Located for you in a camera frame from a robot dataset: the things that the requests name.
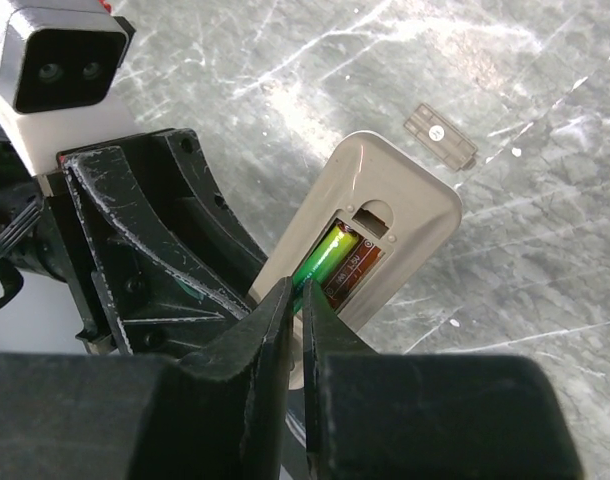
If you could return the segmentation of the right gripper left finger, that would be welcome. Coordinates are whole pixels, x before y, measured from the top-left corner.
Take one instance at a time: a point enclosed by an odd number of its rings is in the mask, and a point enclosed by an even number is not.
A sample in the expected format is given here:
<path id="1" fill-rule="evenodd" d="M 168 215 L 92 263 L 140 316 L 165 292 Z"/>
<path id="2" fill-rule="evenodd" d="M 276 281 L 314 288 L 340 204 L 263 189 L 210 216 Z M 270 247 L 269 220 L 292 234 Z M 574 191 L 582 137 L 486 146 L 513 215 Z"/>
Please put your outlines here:
<path id="1" fill-rule="evenodd" d="M 0 353 L 0 479 L 275 479 L 293 287 L 180 360 Z"/>

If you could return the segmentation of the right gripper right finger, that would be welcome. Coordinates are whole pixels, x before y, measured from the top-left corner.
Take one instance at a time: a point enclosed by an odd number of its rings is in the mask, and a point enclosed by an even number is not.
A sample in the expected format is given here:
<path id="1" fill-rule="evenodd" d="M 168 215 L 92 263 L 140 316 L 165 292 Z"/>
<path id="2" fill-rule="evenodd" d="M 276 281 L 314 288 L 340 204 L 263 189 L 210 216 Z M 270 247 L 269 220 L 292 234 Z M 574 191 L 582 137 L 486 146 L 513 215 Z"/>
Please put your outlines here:
<path id="1" fill-rule="evenodd" d="M 306 450 L 314 479 L 580 479 L 555 391 L 532 359 L 379 354 L 302 295 Z"/>

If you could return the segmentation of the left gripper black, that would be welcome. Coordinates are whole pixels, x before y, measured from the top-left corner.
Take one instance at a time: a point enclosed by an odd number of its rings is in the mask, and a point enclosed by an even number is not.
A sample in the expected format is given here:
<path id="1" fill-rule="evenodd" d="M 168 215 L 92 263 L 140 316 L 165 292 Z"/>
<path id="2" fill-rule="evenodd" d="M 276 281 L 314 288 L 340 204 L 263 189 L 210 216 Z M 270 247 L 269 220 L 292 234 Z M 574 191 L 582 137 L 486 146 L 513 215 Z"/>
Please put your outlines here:
<path id="1" fill-rule="evenodd" d="M 247 315 L 240 295 L 165 226 L 121 148 L 73 153 L 64 167 L 131 246 L 231 315 Z M 90 354 L 109 354 L 117 341 L 91 279 L 94 264 L 63 174 L 54 181 L 56 192 L 45 196 L 11 142 L 0 139 L 0 310 L 21 292 L 23 272 L 65 283 L 82 321 L 76 338 Z"/>

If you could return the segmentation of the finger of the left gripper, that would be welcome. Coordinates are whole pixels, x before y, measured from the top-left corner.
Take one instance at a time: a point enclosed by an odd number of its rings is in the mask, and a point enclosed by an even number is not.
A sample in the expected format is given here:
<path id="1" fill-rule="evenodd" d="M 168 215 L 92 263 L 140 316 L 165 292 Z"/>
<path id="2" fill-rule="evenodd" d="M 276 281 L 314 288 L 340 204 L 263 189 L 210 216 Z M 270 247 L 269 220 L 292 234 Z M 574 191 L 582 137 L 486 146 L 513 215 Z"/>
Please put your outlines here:
<path id="1" fill-rule="evenodd" d="M 172 189 L 174 233 L 237 294 L 246 295 L 267 256 L 229 207 L 196 133 L 167 129 L 153 140 L 171 157 L 163 172 L 180 182 Z"/>

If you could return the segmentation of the green battery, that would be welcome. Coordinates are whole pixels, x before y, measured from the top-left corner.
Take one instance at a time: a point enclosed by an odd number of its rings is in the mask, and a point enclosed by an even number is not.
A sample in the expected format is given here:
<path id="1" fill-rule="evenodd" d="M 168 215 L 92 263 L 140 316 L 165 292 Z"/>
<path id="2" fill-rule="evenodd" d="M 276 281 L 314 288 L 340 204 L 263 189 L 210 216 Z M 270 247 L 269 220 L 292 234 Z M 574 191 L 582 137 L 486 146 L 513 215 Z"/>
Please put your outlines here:
<path id="1" fill-rule="evenodd" d="M 309 280 L 316 281 L 319 284 L 324 282 L 352 251 L 358 240 L 358 234 L 343 222 L 336 222 L 331 227 L 331 230 L 293 275 L 294 314 L 301 310 L 305 283 Z"/>

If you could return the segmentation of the white remote with blue button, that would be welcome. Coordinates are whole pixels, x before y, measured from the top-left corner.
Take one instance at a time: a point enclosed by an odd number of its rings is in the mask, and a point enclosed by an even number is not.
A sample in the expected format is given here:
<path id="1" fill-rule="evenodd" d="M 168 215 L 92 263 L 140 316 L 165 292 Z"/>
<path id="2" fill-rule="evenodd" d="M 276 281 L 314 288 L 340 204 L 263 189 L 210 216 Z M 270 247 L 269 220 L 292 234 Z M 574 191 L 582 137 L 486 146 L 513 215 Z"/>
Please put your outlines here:
<path id="1" fill-rule="evenodd" d="M 379 134 L 358 131 L 336 147 L 249 291 L 262 299 L 293 275 L 336 222 L 359 240 L 319 284 L 329 305 L 360 330 L 461 223 L 456 191 Z M 289 387 L 303 386 L 303 313 L 295 314 Z"/>

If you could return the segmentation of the beige battery cover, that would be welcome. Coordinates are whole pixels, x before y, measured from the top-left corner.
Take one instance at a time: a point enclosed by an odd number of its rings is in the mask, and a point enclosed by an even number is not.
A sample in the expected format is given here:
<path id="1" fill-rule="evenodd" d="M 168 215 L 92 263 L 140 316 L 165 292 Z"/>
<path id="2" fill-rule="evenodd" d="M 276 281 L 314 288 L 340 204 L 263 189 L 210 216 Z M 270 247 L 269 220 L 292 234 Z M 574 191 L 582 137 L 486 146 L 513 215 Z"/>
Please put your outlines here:
<path id="1" fill-rule="evenodd" d="M 403 126 L 452 171 L 473 167 L 478 147 L 428 104 L 419 104 Z"/>

